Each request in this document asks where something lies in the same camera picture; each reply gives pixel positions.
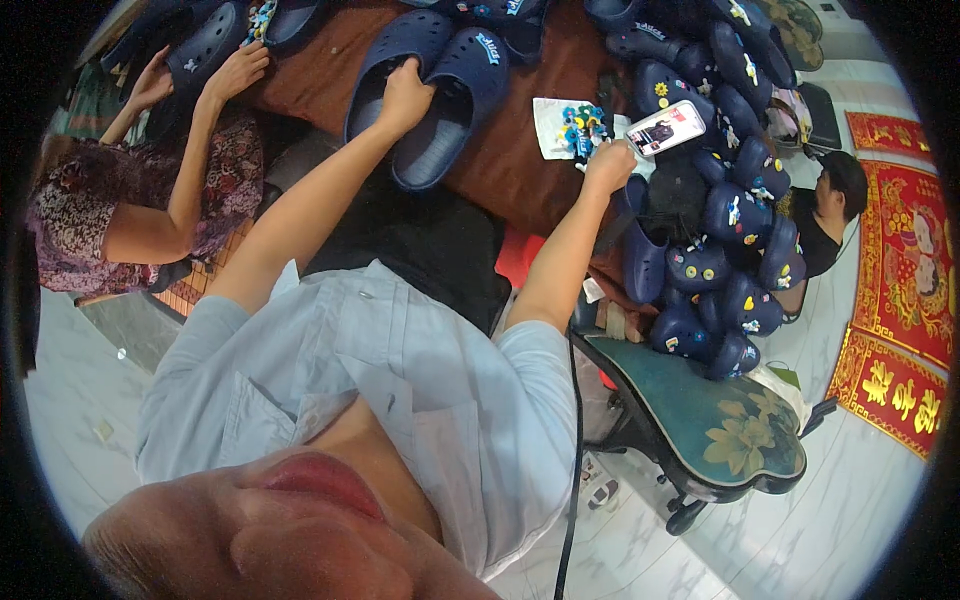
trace shirt pocket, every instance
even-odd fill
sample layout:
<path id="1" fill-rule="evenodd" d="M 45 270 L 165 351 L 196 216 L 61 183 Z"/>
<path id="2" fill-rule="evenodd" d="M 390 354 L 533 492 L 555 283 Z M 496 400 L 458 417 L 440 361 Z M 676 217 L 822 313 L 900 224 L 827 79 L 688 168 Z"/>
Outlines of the shirt pocket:
<path id="1" fill-rule="evenodd" d="M 289 447 L 295 429 L 286 413 L 236 372 L 218 467 L 244 465 Z"/>

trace hair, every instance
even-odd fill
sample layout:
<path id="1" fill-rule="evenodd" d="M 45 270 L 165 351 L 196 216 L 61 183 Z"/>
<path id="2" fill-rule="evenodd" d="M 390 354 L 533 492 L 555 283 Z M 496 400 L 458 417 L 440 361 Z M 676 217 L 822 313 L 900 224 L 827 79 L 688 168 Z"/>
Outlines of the hair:
<path id="1" fill-rule="evenodd" d="M 77 140 L 69 135 L 57 134 L 45 138 L 34 166 L 31 189 L 36 190 L 43 181 L 49 179 L 54 171 L 73 156 L 76 148 Z"/>
<path id="2" fill-rule="evenodd" d="M 933 266 L 933 277 L 930 278 L 930 281 L 931 281 L 932 285 L 930 285 L 930 291 L 929 291 L 929 292 L 921 292 L 920 290 L 917 290 L 917 292 L 918 292 L 921 296 L 926 296 L 926 297 L 929 298 L 929 297 L 933 296 L 934 294 L 936 294 L 936 293 L 937 293 L 937 290 L 940 289 L 940 273 L 937 271 L 937 266 L 936 266 L 936 265 Z"/>
<path id="3" fill-rule="evenodd" d="M 159 557 L 151 548 L 115 543 L 101 531 L 87 529 L 81 540 L 90 565 L 109 590 L 124 600 L 184 598 L 165 576 Z"/>
<path id="4" fill-rule="evenodd" d="M 843 218 L 849 223 L 867 209 L 867 174 L 856 158 L 839 150 L 826 155 L 822 163 L 830 176 L 830 189 L 844 195 Z"/>

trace red banner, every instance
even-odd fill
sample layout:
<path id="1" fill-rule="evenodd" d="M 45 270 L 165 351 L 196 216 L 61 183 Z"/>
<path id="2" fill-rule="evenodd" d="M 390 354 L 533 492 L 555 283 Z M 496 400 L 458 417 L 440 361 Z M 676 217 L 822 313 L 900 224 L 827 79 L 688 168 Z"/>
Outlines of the red banner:
<path id="1" fill-rule="evenodd" d="M 932 161 L 924 128 L 916 121 L 869 112 L 848 112 L 847 124 L 857 150 L 881 150 Z"/>
<path id="2" fill-rule="evenodd" d="M 940 182 L 898 164 L 861 163 L 870 196 L 860 217 L 852 325 L 946 367 L 956 283 Z"/>
<path id="3" fill-rule="evenodd" d="M 847 339 L 827 397 L 926 460 L 947 413 L 947 382 L 903 351 L 856 329 Z"/>

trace woman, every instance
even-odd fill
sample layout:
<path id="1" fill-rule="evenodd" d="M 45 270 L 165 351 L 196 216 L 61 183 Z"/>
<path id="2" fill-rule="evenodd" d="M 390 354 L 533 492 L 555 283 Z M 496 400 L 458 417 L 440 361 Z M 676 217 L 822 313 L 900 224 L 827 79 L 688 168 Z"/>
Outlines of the woman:
<path id="1" fill-rule="evenodd" d="M 135 453 L 148 485 L 83 539 L 122 597 L 494 598 L 481 582 L 566 506 L 563 332 L 610 195 L 636 167 L 626 142 L 590 161 L 496 342 L 379 260 L 270 300 L 426 113 L 434 88 L 417 69 L 395 70 L 375 123 L 257 221 L 157 368 Z"/>
<path id="2" fill-rule="evenodd" d="M 207 261 L 253 216 L 263 196 L 263 156 L 245 113 L 226 102 L 263 78 L 260 42 L 236 51 L 207 81 L 180 153 L 122 143 L 140 113 L 173 93 L 164 48 L 99 142 L 56 136 L 43 153 L 27 215 L 40 283 L 84 298 L 162 291 L 161 266 Z"/>

